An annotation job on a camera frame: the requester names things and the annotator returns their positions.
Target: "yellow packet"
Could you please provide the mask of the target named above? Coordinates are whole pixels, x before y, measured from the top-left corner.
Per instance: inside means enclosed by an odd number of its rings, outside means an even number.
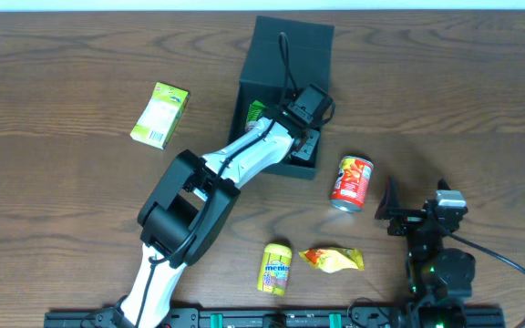
[[[342,269],[364,270],[364,258],[359,250],[329,247],[300,251],[299,255],[314,269],[327,273]]]

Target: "red can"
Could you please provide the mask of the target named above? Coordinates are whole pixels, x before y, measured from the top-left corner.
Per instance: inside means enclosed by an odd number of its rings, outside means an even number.
[[[372,169],[374,164],[368,160],[344,157],[339,164],[339,173],[332,192],[332,205],[350,212],[362,210]]]

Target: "box lid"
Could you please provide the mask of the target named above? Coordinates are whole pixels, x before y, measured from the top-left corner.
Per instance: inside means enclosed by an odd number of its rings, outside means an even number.
[[[297,86],[307,87],[315,83],[327,91],[334,27],[265,16],[256,17],[240,81],[283,86],[284,65],[279,51],[281,32],[289,38],[289,65]]]

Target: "can lid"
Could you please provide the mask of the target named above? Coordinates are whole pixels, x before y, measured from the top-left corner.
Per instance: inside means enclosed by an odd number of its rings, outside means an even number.
[[[288,258],[293,257],[293,253],[291,252],[290,248],[288,248],[287,246],[283,246],[283,245],[275,244],[275,243],[270,243],[266,245],[266,247],[264,248],[264,252],[286,256]]]

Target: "barcode label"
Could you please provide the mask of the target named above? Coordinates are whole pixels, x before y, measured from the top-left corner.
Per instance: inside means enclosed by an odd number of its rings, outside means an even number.
[[[160,133],[158,131],[151,131],[149,133],[149,139],[153,140],[153,141],[157,141],[157,142],[162,142],[163,141],[163,137],[165,137],[163,135],[163,133]]]

